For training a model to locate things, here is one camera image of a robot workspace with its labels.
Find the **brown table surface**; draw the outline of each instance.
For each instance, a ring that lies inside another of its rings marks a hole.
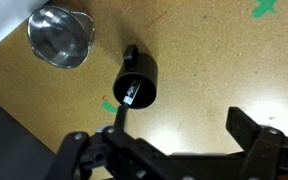
[[[159,67],[155,102],[129,111],[132,136],[167,154],[238,151],[225,130],[230,106],[288,135],[288,1],[259,19],[252,17],[255,0],[69,4],[83,5],[96,25],[80,67],[60,69],[35,57],[27,22],[0,43],[0,105],[51,150],[69,132],[93,134],[114,121],[102,97],[118,105],[112,85],[131,43]]]

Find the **stainless steel bowl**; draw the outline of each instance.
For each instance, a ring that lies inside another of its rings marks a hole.
[[[30,16],[28,36],[36,56],[57,67],[73,68],[88,56],[94,23],[85,13],[44,6]]]

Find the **black cup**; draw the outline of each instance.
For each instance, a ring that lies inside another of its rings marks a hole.
[[[136,45],[129,45],[124,53],[124,65],[113,85],[113,93],[117,101],[125,104],[124,98],[134,80],[137,79],[141,83],[133,102],[128,107],[141,109],[151,105],[156,98],[157,70],[157,64],[151,56],[139,53]]]

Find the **black floor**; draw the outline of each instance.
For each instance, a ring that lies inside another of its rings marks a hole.
[[[0,108],[0,179],[44,179],[55,155]]]

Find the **green tape mark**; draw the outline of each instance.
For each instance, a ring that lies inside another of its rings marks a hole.
[[[260,18],[262,17],[267,11],[271,11],[273,14],[275,14],[274,10],[274,4],[277,0],[257,0],[260,5],[253,9],[252,15],[254,18]]]
[[[107,112],[111,112],[111,113],[117,113],[118,108],[112,106],[111,103],[109,103],[108,101],[104,101],[102,103],[102,107],[107,111]]]

